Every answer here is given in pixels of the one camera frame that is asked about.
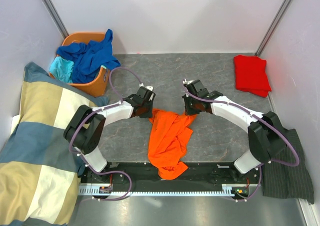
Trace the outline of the orange t shirt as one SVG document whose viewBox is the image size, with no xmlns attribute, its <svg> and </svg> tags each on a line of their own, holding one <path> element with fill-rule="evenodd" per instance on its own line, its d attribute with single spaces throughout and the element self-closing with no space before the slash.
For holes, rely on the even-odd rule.
<svg viewBox="0 0 320 226">
<path fill-rule="evenodd" d="M 164 180 L 174 180 L 184 173 L 188 166 L 181 161 L 187 153 L 187 145 L 193 130 L 190 125 L 196 115 L 179 115 L 160 109 L 152 110 L 152 124 L 148 160 L 158 169 L 158 175 Z"/>
</svg>

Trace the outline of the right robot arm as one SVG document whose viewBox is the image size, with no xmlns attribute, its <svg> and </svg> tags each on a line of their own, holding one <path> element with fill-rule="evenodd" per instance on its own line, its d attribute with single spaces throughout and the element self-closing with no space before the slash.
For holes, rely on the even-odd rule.
<svg viewBox="0 0 320 226">
<path fill-rule="evenodd" d="M 234 161 L 234 167 L 229 170 L 233 182 L 242 182 L 247 172 L 263 164 L 277 162 L 290 167 L 300 164 L 276 113 L 261 113 L 243 107 L 218 91 L 209 92 L 200 80 L 184 79 L 182 86 L 187 115 L 206 112 L 232 122 L 247 133 L 249 149 Z"/>
</svg>

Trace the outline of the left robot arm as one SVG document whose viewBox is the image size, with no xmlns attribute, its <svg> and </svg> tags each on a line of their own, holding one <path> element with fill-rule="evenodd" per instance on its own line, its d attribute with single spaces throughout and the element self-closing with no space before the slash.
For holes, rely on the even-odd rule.
<svg viewBox="0 0 320 226">
<path fill-rule="evenodd" d="M 93 169 L 92 177 L 99 183 L 110 177 L 107 160 L 98 148 L 104 127 L 134 117 L 151 118 L 155 95 L 152 86 L 140 85 L 137 93 L 115 104 L 94 108 L 82 105 L 73 115 L 63 137 L 69 142 L 69 149 Z"/>
</svg>

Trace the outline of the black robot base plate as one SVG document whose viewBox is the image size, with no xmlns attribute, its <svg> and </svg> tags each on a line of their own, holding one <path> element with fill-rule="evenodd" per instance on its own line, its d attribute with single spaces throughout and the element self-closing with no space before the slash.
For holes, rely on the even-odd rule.
<svg viewBox="0 0 320 226">
<path fill-rule="evenodd" d="M 254 186 L 259 172 L 252 169 L 246 174 L 238 173 L 233 163 L 187 163 L 188 169 L 174 180 L 164 180 L 151 163 L 111 163 L 107 171 L 111 175 L 97 175 L 90 169 L 84 171 L 80 184 L 101 184 L 115 187 L 117 191 L 217 191 L 222 185 L 233 188 Z"/>
</svg>

